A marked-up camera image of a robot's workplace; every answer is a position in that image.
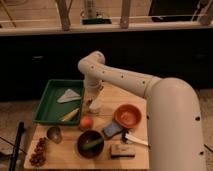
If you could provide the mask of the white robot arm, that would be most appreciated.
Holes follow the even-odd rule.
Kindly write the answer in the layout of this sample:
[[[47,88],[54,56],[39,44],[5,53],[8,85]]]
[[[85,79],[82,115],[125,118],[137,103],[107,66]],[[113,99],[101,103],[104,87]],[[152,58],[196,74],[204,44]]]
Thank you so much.
[[[190,84],[107,66],[99,51],[78,69],[91,92],[105,81],[147,101],[150,171],[207,171],[200,103]]]

